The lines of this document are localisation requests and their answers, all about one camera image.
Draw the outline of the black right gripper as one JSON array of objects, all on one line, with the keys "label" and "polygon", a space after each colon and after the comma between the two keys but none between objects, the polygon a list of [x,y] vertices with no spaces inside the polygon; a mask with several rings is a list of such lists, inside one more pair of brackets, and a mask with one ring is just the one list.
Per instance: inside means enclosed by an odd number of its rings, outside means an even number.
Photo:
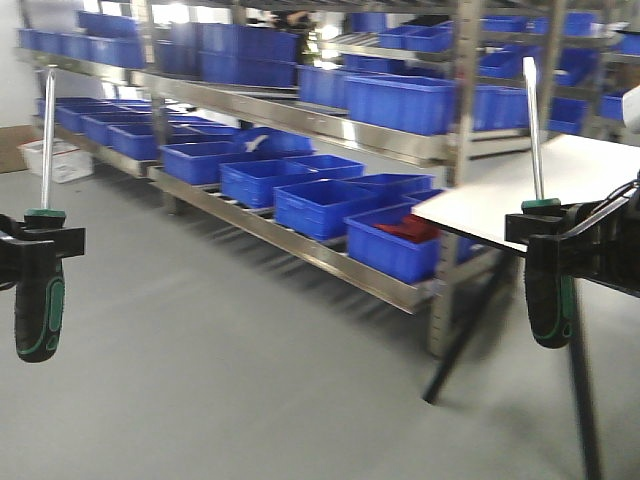
[{"label": "black right gripper", "polygon": [[522,207],[505,216],[504,239],[526,247],[526,274],[570,274],[637,297],[639,179],[600,200]]}]

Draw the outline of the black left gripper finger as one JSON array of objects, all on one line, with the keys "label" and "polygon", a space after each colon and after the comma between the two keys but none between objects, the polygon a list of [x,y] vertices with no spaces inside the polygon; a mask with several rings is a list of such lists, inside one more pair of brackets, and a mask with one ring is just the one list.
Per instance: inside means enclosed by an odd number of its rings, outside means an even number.
[{"label": "black left gripper finger", "polygon": [[1,215],[1,289],[54,275],[65,258],[85,254],[85,229],[67,228],[65,218]]}]

